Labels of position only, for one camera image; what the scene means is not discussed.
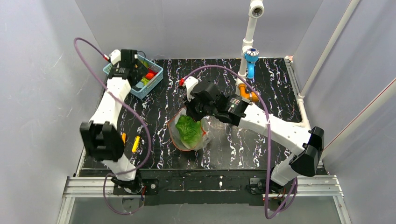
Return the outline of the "clear zip bag orange zipper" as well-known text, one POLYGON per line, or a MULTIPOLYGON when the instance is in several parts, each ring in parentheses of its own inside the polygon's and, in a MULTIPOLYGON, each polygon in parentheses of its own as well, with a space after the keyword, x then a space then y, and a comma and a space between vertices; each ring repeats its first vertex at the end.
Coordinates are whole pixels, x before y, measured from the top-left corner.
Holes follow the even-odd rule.
POLYGON ((187 149, 185 145, 181 142, 180 135, 176 129, 176 123, 181 115, 186 115, 186 108, 183 107, 176 115, 167 123, 168 131, 170 133, 170 138, 173 145, 180 151, 198 151, 207 146, 207 144, 213 139, 212 129, 210 127, 210 120, 208 117, 204 117, 200 120, 201 127, 203 130, 203 135, 201 141, 194 149, 187 149))

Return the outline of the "green lettuce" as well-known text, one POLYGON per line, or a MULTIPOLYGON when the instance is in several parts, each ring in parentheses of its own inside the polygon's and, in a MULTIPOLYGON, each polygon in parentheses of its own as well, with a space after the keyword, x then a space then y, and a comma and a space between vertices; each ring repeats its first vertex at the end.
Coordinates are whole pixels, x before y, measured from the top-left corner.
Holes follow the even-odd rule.
POLYGON ((201 141, 203 130, 200 121, 194 121, 187 115, 181 115, 176 123, 181 142, 187 149, 194 149, 201 141))

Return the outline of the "green yellow mango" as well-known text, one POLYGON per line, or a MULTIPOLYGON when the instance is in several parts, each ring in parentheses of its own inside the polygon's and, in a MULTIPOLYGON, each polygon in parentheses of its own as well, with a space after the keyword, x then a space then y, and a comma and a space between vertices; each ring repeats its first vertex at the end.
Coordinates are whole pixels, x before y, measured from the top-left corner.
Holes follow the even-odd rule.
POLYGON ((141 60, 141 63, 148 69, 149 68, 149 63, 146 60, 141 60))

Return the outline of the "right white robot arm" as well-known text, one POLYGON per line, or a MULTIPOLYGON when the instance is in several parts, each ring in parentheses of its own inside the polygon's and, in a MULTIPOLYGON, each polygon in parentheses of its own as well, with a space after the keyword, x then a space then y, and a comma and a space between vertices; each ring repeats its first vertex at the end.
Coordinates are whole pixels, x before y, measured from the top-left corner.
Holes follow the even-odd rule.
POLYGON ((313 177, 316 174, 323 152, 323 129, 295 126, 236 94, 226 97, 209 81, 199 82, 189 77, 181 86, 186 89, 187 115, 195 121, 213 116, 222 123, 262 134, 291 152, 286 160, 270 170, 271 184, 284 186, 299 175, 313 177))

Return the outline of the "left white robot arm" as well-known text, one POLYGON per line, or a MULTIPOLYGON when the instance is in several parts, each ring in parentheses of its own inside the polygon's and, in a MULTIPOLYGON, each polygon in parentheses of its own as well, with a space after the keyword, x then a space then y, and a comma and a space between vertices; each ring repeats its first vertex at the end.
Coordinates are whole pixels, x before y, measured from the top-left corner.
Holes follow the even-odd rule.
POLYGON ((135 166, 124 154, 125 143, 117 123, 126 96, 148 70, 138 60, 136 50, 114 50, 110 60, 106 92, 90 120, 81 123, 80 134, 88 156, 110 168, 118 180, 133 181, 135 166))

